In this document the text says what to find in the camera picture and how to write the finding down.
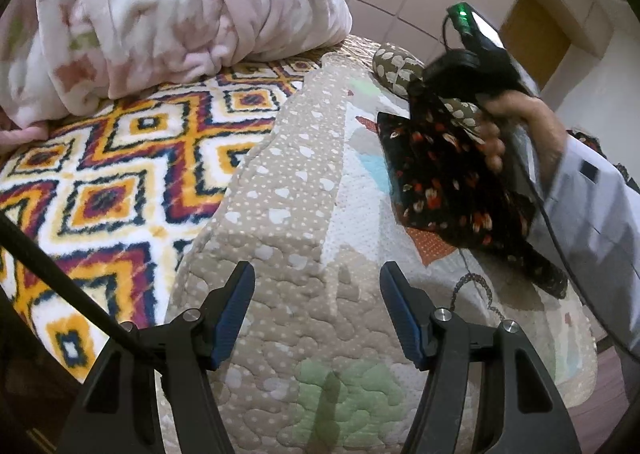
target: device screen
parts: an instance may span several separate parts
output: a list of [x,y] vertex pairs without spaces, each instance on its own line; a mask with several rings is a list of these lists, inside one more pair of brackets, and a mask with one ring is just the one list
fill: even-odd
[[502,41],[500,40],[500,36],[498,35],[498,32],[495,29],[493,29],[487,23],[487,21],[484,20],[475,11],[472,12],[472,15],[474,16],[474,20],[476,21],[476,24],[478,25],[478,29],[480,30],[480,33],[482,33],[482,35],[484,35],[489,40],[491,40],[491,42],[493,42],[496,46],[498,46],[499,48],[504,49],[504,46],[502,45]]

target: black floral garment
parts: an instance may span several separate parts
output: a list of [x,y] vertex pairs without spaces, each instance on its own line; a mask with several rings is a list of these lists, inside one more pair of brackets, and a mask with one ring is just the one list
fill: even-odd
[[442,100],[416,80],[410,119],[378,113],[378,136],[399,221],[447,243],[504,257],[556,298],[566,275],[526,241],[533,203],[507,191],[484,162],[479,141],[455,123]]

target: black rod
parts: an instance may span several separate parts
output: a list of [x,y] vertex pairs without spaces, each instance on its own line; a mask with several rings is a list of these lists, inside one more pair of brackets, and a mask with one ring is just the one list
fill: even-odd
[[0,210],[0,246],[42,279],[71,306],[136,358],[164,373],[164,362],[138,343],[111,316],[82,291],[60,267]]

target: white wall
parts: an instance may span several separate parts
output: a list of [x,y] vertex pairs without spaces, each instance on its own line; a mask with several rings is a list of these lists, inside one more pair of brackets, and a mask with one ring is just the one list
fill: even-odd
[[560,107],[566,95],[589,74],[599,60],[571,44],[558,68],[546,82],[540,97],[553,110]]
[[599,138],[612,163],[640,179],[640,41],[615,31],[602,60],[558,108],[567,127]]

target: white sleeve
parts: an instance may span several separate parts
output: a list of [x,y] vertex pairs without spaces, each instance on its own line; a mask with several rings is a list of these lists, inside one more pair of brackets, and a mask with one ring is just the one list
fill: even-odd
[[[640,356],[640,195],[611,163],[569,137],[545,211],[586,302]],[[539,213],[529,242],[563,268]]]

